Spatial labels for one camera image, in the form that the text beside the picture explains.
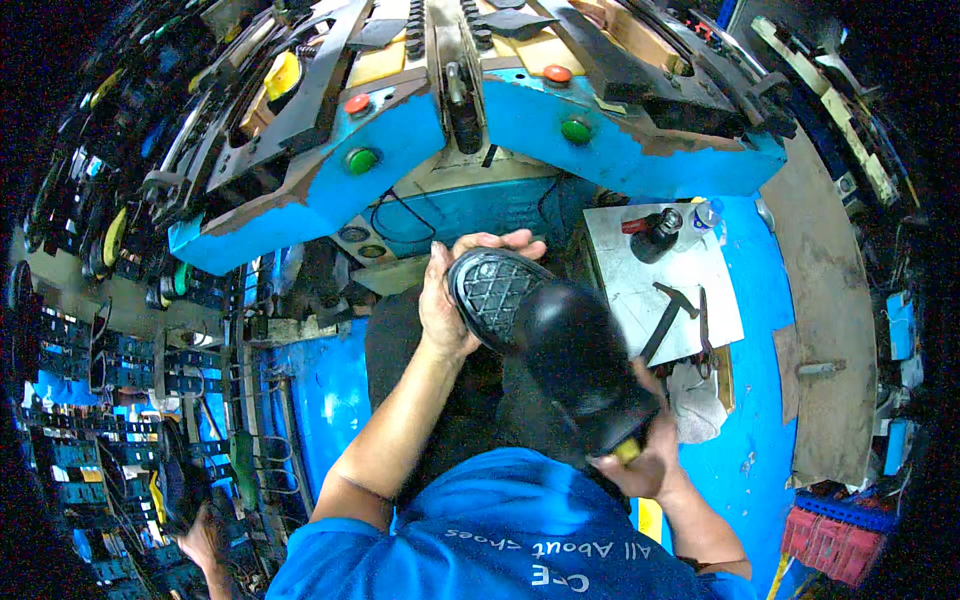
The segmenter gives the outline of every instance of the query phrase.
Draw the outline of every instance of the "hand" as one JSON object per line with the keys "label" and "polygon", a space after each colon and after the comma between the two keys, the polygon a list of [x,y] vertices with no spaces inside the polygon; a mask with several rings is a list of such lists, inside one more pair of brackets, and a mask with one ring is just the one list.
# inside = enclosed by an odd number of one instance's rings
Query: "hand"
{"label": "hand", "polygon": [[209,503],[201,505],[190,531],[185,536],[177,536],[177,545],[203,572],[211,571],[223,562],[224,541],[210,513]]}
{"label": "hand", "polygon": [[422,346],[437,356],[463,359],[480,348],[480,340],[467,330],[446,284],[446,272],[453,261],[472,249],[509,248],[537,260],[546,252],[543,242],[531,242],[530,229],[519,229],[506,235],[473,233],[457,240],[450,251],[440,242],[430,248],[430,263],[423,278],[420,294],[420,323],[423,325]]}
{"label": "hand", "polygon": [[656,500],[685,479],[680,466],[677,423],[666,405],[660,381],[646,368],[642,358],[634,359],[632,364],[640,384],[660,400],[660,413],[647,432],[647,444],[629,465],[621,465],[615,456],[602,456],[590,463],[624,495]]}

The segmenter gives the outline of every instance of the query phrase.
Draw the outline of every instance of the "red label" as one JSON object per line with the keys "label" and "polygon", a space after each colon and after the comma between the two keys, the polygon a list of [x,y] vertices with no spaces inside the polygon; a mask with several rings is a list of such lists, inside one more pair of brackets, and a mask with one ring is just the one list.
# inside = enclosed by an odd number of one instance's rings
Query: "red label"
{"label": "red label", "polygon": [[644,219],[636,219],[635,221],[624,221],[620,224],[620,230],[624,233],[637,233],[638,231],[644,231],[647,229],[647,222]]}

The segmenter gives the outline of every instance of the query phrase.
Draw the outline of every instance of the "spring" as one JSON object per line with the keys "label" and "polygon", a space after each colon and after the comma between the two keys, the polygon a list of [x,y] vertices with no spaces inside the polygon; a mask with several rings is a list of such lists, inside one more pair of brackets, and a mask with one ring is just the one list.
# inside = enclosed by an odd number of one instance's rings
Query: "spring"
{"label": "spring", "polygon": [[299,60],[307,61],[315,59],[319,50],[320,49],[317,46],[307,46],[302,44],[297,46],[297,50],[294,54],[297,55]]}

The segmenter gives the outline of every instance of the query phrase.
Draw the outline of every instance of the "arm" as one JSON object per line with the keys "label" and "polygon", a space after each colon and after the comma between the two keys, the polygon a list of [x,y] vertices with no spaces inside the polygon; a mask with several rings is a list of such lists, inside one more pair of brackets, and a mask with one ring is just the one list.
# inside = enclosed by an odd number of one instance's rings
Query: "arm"
{"label": "arm", "polygon": [[724,518],[710,508],[681,469],[655,498],[673,534],[677,556],[706,564],[699,573],[724,571],[749,580],[753,568],[743,545]]}
{"label": "arm", "polygon": [[208,504],[203,504],[197,511],[190,531],[185,536],[177,537],[177,545],[204,572],[210,600],[240,597],[233,578],[224,566],[224,541]]}
{"label": "arm", "polygon": [[660,397],[661,410],[639,457],[624,467],[613,456],[593,465],[629,497],[653,498],[663,508],[677,556],[705,564],[699,573],[724,571],[750,579],[752,569],[731,526],[710,508],[680,466],[677,425],[663,400],[659,382],[643,364],[635,371],[645,388]]}
{"label": "arm", "polygon": [[464,358],[420,340],[399,383],[327,472],[311,521],[344,516],[387,530],[388,498],[417,465]]}
{"label": "arm", "polygon": [[534,259],[546,252],[542,242],[531,243],[527,229],[504,236],[468,235],[453,251],[433,243],[420,294],[420,345],[394,390],[327,472],[311,522],[346,517],[380,531],[389,527],[390,498],[417,465],[465,359],[480,347],[446,286],[446,271],[453,261],[477,246],[512,248]]}

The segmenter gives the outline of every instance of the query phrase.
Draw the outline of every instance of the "hammer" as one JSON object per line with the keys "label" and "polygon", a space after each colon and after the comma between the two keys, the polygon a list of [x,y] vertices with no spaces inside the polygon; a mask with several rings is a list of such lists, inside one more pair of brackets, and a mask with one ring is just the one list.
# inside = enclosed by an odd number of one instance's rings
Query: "hammer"
{"label": "hammer", "polygon": [[666,305],[666,310],[663,311],[663,316],[660,317],[660,322],[657,323],[657,328],[654,329],[653,335],[647,340],[647,345],[640,351],[640,356],[643,357],[643,362],[647,365],[650,364],[650,359],[653,358],[657,350],[660,349],[660,344],[663,343],[666,332],[670,330],[673,322],[677,319],[677,313],[680,312],[681,308],[690,314],[690,319],[696,319],[697,315],[700,314],[700,311],[693,307],[690,300],[687,300],[684,293],[680,290],[667,287],[659,282],[655,282],[654,287],[669,296],[670,303]]}

